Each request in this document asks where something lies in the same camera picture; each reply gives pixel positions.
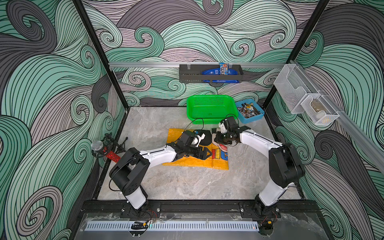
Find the yellow printed pillowcase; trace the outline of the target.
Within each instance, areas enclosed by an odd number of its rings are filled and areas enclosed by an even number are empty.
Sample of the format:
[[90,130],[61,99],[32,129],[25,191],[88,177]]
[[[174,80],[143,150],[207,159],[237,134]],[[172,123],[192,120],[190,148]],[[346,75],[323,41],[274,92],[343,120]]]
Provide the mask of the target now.
[[199,148],[204,159],[197,157],[183,157],[172,163],[164,163],[163,166],[177,167],[202,167],[216,170],[229,170],[228,147],[215,142],[216,133],[210,130],[202,130],[206,136],[200,142]]

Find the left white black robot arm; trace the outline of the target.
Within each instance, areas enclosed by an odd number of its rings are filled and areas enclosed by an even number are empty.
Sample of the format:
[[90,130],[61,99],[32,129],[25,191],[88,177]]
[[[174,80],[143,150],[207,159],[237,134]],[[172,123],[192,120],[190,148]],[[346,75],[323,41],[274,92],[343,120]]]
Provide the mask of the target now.
[[206,160],[212,156],[208,146],[212,143],[212,134],[207,130],[185,130],[173,142],[164,147],[138,151],[128,149],[109,173],[111,180],[131,206],[138,210],[147,202],[147,195],[141,183],[148,169],[172,163],[184,157]]

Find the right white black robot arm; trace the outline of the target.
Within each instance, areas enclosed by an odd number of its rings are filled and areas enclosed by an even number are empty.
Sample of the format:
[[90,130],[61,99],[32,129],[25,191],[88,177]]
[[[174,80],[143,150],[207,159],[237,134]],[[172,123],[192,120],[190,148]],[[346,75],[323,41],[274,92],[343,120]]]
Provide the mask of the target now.
[[215,141],[222,145],[230,145],[233,141],[252,147],[269,160],[270,180],[259,193],[258,200],[262,206],[275,205],[289,187],[292,187],[305,175],[296,147],[290,143],[280,143],[263,137],[247,126],[226,127],[219,124]]

